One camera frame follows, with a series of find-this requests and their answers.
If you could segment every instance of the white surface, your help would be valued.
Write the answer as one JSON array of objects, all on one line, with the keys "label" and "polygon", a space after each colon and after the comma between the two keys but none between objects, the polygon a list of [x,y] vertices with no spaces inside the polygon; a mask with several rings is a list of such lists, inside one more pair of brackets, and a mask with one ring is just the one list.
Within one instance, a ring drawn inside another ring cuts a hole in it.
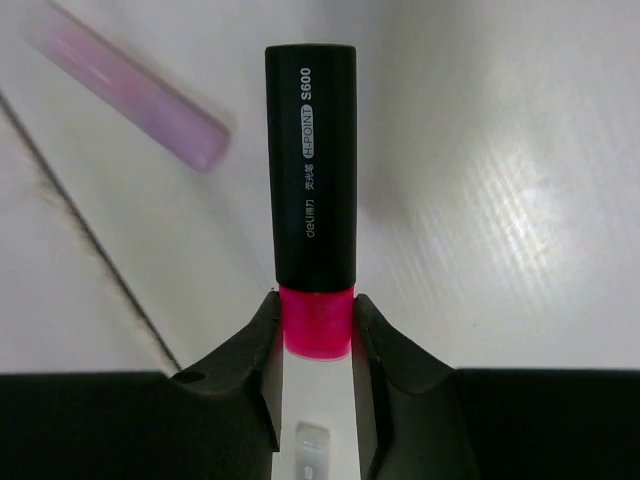
[{"label": "white surface", "polygon": [[0,373],[164,369],[30,162],[0,116]]},{"label": "white surface", "polygon": [[[62,3],[232,113],[229,155],[198,176],[2,46],[3,88],[184,364],[274,285],[264,47],[331,41],[359,54],[359,290],[454,365],[640,366],[640,3]],[[287,357],[285,375],[274,478],[299,420],[330,429],[331,478],[356,478],[349,362]]]}]

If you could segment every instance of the pink highlighter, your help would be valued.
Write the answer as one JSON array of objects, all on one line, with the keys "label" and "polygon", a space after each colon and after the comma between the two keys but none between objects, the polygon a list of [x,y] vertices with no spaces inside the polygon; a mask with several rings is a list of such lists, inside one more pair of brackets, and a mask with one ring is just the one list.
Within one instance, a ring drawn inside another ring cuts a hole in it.
[{"label": "pink highlighter", "polygon": [[276,279],[287,349],[314,360],[351,351],[356,281],[356,52],[266,51]]},{"label": "pink highlighter", "polygon": [[229,144],[228,130],[116,52],[68,13],[39,12],[32,44],[49,60],[196,170],[208,171]]}]

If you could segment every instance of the blurry pink highlighter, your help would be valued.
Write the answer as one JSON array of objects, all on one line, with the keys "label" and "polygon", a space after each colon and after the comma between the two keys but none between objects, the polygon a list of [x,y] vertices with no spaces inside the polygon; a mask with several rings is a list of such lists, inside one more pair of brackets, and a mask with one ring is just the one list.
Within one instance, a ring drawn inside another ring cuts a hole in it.
[{"label": "blurry pink highlighter", "polygon": [[49,60],[193,168],[208,171],[225,152],[229,131],[220,122],[66,12],[42,9],[29,37]]}]

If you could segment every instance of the pink highlighter tip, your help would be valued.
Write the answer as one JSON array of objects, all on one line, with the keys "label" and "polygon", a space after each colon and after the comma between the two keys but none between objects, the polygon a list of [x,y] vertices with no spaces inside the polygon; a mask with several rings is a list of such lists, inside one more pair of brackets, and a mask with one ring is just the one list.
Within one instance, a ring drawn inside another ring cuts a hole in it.
[{"label": "pink highlighter tip", "polygon": [[340,360],[351,351],[354,287],[307,293],[280,287],[287,350],[312,360]]},{"label": "pink highlighter tip", "polygon": [[196,170],[209,170],[227,149],[229,132],[220,122],[66,12],[43,7],[29,37],[46,58]]}]

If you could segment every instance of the deli highlighter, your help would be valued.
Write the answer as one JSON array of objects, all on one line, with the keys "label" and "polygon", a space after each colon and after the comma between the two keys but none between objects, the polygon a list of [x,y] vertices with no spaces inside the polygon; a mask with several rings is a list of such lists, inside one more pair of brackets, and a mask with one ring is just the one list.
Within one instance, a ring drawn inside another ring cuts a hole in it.
[{"label": "deli highlighter", "polygon": [[287,349],[335,360],[351,348],[356,280],[356,51],[266,50],[276,279]]}]

